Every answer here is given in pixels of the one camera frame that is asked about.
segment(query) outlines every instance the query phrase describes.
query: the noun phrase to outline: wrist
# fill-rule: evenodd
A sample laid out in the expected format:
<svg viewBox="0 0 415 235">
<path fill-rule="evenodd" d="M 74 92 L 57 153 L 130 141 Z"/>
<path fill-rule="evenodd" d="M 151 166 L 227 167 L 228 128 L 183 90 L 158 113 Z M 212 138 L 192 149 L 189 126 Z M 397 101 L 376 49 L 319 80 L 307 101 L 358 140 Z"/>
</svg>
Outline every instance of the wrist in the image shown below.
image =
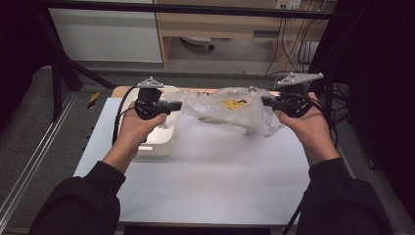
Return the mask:
<svg viewBox="0 0 415 235">
<path fill-rule="evenodd" d="M 339 157 L 332 140 L 329 139 L 314 139 L 311 143 L 304 145 L 305 149 L 311 155 L 315 164 L 336 159 Z"/>
</svg>

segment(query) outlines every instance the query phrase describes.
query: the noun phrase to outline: wall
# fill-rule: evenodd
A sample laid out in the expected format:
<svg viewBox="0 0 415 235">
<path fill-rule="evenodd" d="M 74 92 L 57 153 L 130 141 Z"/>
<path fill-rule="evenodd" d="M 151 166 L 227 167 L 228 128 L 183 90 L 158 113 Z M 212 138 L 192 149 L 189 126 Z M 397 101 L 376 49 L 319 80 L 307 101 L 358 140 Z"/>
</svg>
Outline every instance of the wall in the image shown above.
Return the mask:
<svg viewBox="0 0 415 235">
<path fill-rule="evenodd" d="M 66 52 L 74 60 L 161 63 L 153 13 L 51 9 L 51 15 Z"/>
</svg>

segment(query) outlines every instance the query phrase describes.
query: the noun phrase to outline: yellow label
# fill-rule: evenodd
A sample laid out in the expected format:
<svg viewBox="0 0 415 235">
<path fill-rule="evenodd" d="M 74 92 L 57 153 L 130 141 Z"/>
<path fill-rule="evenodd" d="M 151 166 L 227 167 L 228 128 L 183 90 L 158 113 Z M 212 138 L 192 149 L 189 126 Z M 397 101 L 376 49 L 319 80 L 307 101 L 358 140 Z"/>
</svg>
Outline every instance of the yellow label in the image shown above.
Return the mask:
<svg viewBox="0 0 415 235">
<path fill-rule="evenodd" d="M 226 100 L 226 101 L 223 101 L 223 103 L 225 103 L 226 108 L 228 108 L 229 110 L 235 110 L 247 104 L 245 100 L 241 100 L 241 101 Z"/>
</svg>

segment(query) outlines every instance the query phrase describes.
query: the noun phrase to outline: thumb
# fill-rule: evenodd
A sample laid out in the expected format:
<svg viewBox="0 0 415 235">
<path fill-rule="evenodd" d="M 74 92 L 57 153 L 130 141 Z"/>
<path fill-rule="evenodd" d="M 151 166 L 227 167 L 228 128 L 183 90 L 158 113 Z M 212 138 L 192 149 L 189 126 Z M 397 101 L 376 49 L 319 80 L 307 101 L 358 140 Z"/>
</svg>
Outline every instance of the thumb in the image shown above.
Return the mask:
<svg viewBox="0 0 415 235">
<path fill-rule="evenodd" d="M 151 124 L 154 125 L 154 127 L 156 127 L 158 125 L 161 125 L 165 121 L 166 118 L 167 118 L 167 114 L 160 114 L 150 119 L 150 122 Z"/>
</svg>

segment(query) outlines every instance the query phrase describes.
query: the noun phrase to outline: desk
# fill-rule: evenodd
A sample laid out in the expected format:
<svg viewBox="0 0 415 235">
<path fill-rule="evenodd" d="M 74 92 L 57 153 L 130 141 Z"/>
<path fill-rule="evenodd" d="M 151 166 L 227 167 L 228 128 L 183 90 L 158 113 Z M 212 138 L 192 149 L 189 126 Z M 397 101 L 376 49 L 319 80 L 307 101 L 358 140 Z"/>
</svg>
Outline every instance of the desk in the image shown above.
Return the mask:
<svg viewBox="0 0 415 235">
<path fill-rule="evenodd" d="M 155 4 L 183 4 L 202 6 L 226 6 L 259 9 L 275 9 L 277 0 L 153 0 Z M 302 0 L 300 10 L 317 11 L 323 4 L 322 0 Z M 327 1 L 324 10 L 333 10 L 335 1 Z M 217 37 L 217 38 L 253 38 L 255 30 L 278 31 L 281 19 L 262 17 L 237 17 L 237 16 L 210 16 L 210 15 L 182 15 L 169 13 L 156 13 L 159 41 L 161 44 L 161 56 L 164 66 L 168 65 L 168 54 L 170 51 L 171 37 Z M 318 42 L 326 28 L 328 21 L 315 23 L 309 32 L 306 32 L 310 20 L 287 19 L 285 30 L 285 41 L 291 59 L 296 56 L 295 51 L 299 42 L 303 40 L 306 33 L 307 41 Z M 282 35 L 279 37 L 277 62 L 282 71 L 291 71 L 288 58 L 283 53 Z M 274 47 L 276 38 L 270 37 Z"/>
<path fill-rule="evenodd" d="M 119 102 L 107 100 L 74 175 L 85 175 L 111 148 Z M 289 221 L 309 182 L 302 145 L 289 128 L 264 138 L 182 116 L 174 134 L 169 156 L 138 157 L 130 165 L 117 195 L 122 224 L 273 227 Z"/>
</svg>

